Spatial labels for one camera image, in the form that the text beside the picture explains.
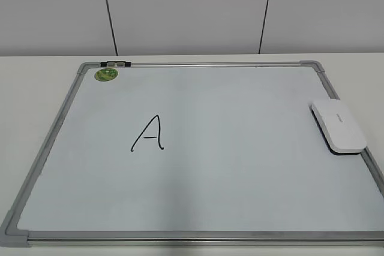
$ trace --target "aluminum frame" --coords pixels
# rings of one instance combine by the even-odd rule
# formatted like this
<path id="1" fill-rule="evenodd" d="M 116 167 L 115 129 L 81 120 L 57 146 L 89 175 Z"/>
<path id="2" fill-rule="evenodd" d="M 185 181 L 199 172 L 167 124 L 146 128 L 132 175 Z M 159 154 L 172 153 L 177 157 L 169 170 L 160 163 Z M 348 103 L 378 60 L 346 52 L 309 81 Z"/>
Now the aluminum frame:
<path id="1" fill-rule="evenodd" d="M 56 136 L 71 107 L 82 80 L 90 68 L 119 69 L 154 67 L 311 67 L 315 70 L 331 98 L 339 99 L 321 64 L 316 61 L 299 62 L 222 62 L 222 63 L 129 63 L 85 62 L 54 120 L 41 149 L 2 225 L 0 246 L 29 247 L 81 245 L 149 245 L 149 246 L 203 246 L 203 245 L 266 245 L 266 246 L 384 246 L 384 231 L 29 231 L 19 230 L 17 223 L 29 195 L 44 167 Z M 380 192 L 384 196 L 384 177 L 369 149 L 361 153 Z"/>

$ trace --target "whiteboard surface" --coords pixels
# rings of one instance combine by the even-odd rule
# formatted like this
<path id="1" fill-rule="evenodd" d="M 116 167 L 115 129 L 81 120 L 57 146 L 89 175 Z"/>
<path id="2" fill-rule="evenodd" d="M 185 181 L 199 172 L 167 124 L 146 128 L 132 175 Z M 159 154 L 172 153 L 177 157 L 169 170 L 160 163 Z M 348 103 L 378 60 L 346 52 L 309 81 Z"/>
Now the whiteboard surface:
<path id="1" fill-rule="evenodd" d="M 18 223 L 28 230 L 373 231 L 384 199 L 329 152 L 312 68 L 90 69 Z M 159 115 L 156 138 L 140 139 Z M 157 135 L 153 121 L 143 136 Z"/>

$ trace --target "gray plastic corner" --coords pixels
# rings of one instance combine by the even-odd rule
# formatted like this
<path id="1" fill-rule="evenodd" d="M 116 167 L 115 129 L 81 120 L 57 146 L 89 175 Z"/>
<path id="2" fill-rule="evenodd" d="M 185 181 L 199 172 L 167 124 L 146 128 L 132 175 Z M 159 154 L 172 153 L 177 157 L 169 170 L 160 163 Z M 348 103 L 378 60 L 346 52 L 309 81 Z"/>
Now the gray plastic corner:
<path id="1" fill-rule="evenodd" d="M 100 62 L 84 62 L 77 70 L 78 74 L 85 74 L 90 68 L 100 67 Z"/>
<path id="2" fill-rule="evenodd" d="M 312 67 L 316 72 L 325 72 L 320 62 L 315 60 L 303 60 L 303 61 L 300 61 L 300 64 L 301 66 L 304 66 L 304 67 Z"/>
<path id="3" fill-rule="evenodd" d="M 11 228 L 9 223 L 13 216 L 13 211 L 9 210 L 0 226 L 0 246 L 3 247 L 29 247 L 28 230 L 19 230 L 17 227 Z"/>

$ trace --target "black marker writing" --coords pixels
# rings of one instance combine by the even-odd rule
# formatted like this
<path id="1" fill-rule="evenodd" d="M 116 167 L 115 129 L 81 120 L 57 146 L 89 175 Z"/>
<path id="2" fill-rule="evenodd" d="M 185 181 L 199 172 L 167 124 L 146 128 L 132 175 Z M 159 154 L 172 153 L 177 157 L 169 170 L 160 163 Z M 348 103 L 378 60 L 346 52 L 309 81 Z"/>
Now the black marker writing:
<path id="1" fill-rule="evenodd" d="M 144 134 L 145 130 L 150 126 L 150 124 L 152 123 L 153 120 L 157 119 L 157 124 L 158 124 L 158 130 L 157 130 L 157 136 L 149 136 L 149 137 L 143 137 L 144 139 L 152 139 L 152 138 L 157 138 L 157 144 L 158 144 L 158 147 L 163 150 L 164 147 L 161 146 L 160 144 L 160 132 L 161 132 L 161 126 L 160 126 L 160 117 L 159 115 L 155 115 L 151 121 L 149 121 L 149 123 L 146 125 L 146 127 L 143 129 L 143 131 L 140 133 L 140 135 L 138 136 L 138 138 L 135 140 L 135 142 L 133 143 L 132 147 L 131 147 L 131 152 L 133 152 L 133 148 L 134 146 L 136 145 L 136 143 L 139 141 L 139 139 L 141 138 L 141 136 Z"/>

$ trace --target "black line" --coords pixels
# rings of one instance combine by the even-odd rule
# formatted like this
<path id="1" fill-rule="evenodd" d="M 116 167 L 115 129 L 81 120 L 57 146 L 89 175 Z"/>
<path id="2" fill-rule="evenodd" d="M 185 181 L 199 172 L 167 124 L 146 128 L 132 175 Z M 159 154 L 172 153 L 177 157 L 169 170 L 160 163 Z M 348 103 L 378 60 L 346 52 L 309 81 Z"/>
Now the black line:
<path id="1" fill-rule="evenodd" d="M 119 53 L 118 53 L 118 46 L 116 45 L 115 32 L 113 31 L 112 18 L 110 16 L 108 0 L 106 0 L 106 5 L 107 5 L 107 12 L 108 12 L 110 30 L 111 30 L 111 33 L 112 33 L 113 46 L 115 46 L 115 54 L 116 54 L 116 56 L 118 56 L 119 55 Z"/>
<path id="2" fill-rule="evenodd" d="M 140 137 L 143 135 L 143 133 L 145 132 L 145 130 L 148 128 L 148 126 L 150 126 L 150 124 L 152 123 L 153 120 L 155 120 L 155 118 L 157 118 L 157 123 L 158 123 L 158 131 L 157 131 L 157 136 L 153 137 L 153 138 L 156 138 L 157 137 L 157 144 L 158 144 L 158 147 L 161 149 L 161 150 L 164 150 L 164 147 L 162 147 L 162 145 L 160 144 L 160 132 L 161 132 L 161 125 L 160 125 L 160 117 L 159 115 L 155 115 L 151 121 L 149 121 L 149 123 L 146 125 L 146 127 L 143 129 L 143 131 L 140 133 L 140 135 L 138 136 L 138 138 L 135 140 L 135 142 L 133 143 L 132 147 L 131 147 L 131 152 L 133 152 L 133 147 L 136 145 L 136 143 L 139 141 Z"/>
<path id="3" fill-rule="evenodd" d="M 268 5 L 269 5 L 269 0 L 266 0 L 265 12 L 264 12 L 264 20 L 263 20 L 263 28 L 262 28 L 262 34 L 261 34 L 261 36 L 260 36 L 259 54 L 260 54 L 260 51 L 262 51 L 262 43 L 263 43 L 263 36 L 264 36 L 264 27 L 265 27 L 266 13 L 267 13 L 267 11 L 268 11 Z"/>

